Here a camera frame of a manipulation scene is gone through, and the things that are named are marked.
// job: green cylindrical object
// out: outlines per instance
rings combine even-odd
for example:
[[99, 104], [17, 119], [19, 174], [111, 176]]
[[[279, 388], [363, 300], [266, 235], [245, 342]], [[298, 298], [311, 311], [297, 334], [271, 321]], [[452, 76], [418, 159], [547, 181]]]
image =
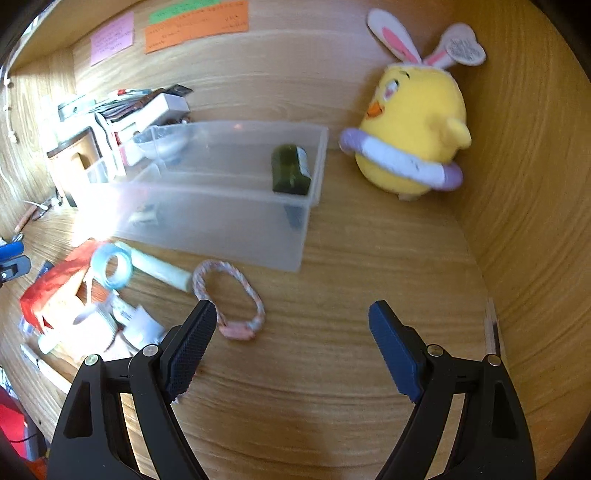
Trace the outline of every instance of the green cylindrical object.
[[310, 171], [306, 151], [294, 144], [280, 145], [273, 151], [273, 192], [308, 195]]

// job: pink inner ear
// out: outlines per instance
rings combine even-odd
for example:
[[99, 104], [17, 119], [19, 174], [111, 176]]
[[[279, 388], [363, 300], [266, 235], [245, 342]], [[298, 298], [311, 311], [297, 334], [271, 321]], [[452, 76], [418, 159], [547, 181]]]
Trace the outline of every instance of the pink inner ear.
[[428, 58], [425, 63], [427, 65], [433, 65], [435, 62], [441, 60], [445, 55], [447, 55], [447, 52], [445, 51], [445, 48], [440, 51], [439, 53], [436, 53], [435, 55], [433, 55], [432, 57]]
[[396, 34], [387, 27], [382, 28], [382, 35], [386, 42], [390, 44], [390, 46], [399, 51], [402, 55], [404, 55], [408, 61], [412, 63], [419, 63], [418, 58], [416, 58], [412, 53], [408, 51], [406, 45], [402, 43], [402, 41], [396, 36]]

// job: paper tag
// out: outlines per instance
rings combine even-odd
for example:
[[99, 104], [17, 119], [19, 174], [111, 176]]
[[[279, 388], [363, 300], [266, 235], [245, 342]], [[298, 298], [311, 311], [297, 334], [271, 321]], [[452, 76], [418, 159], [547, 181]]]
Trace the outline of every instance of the paper tag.
[[484, 48], [471, 38], [452, 38], [446, 45], [448, 55], [461, 65], [475, 67], [484, 63]]
[[179, 45], [194, 38], [248, 31], [248, 1], [224, 2], [191, 10], [145, 29], [145, 52]]
[[90, 65], [95, 65], [134, 44], [134, 13], [113, 20], [90, 38]]
[[306, 151], [301, 147], [297, 147], [297, 159], [298, 163], [300, 164], [301, 174], [304, 177], [308, 177], [309, 179], [312, 178], [310, 177], [310, 169], [308, 168], [308, 155]]
[[198, 10], [199, 8], [209, 7], [210, 5], [216, 5], [218, 3], [219, 0], [186, 0], [179, 4], [174, 4], [168, 8], [153, 12], [150, 14], [148, 22], [149, 25], [154, 25], [168, 20], [169, 18], [176, 17], [177, 15], [190, 12], [191, 10]]

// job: pen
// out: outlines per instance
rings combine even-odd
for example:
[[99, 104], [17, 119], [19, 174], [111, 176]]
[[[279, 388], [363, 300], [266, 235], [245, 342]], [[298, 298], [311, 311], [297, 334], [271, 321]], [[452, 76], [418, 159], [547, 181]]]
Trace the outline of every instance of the pen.
[[53, 383], [57, 388], [67, 395], [67, 393], [70, 391], [70, 387], [72, 386], [68, 380], [52, 369], [52, 367], [47, 365], [47, 363], [39, 358], [37, 354], [33, 352], [33, 350], [31, 350], [27, 345], [21, 344], [21, 350], [51, 383]]
[[152, 93], [152, 89], [144, 89], [144, 90], [134, 90], [134, 89], [119, 89], [119, 90], [115, 90], [114, 92], [111, 92], [109, 94], [109, 98], [117, 98], [119, 96], [123, 96], [123, 95], [148, 95], [149, 93]]

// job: orange sticky note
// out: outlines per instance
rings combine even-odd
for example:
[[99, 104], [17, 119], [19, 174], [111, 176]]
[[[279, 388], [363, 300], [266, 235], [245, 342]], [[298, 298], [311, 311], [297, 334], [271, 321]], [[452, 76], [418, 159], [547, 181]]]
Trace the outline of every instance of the orange sticky note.
[[146, 53], [179, 45], [185, 40], [181, 33], [181, 25], [174, 18], [150, 25], [145, 30], [145, 37]]
[[248, 1], [225, 2], [150, 25], [145, 30], [145, 51], [162, 50], [194, 38], [245, 32], [248, 28]]

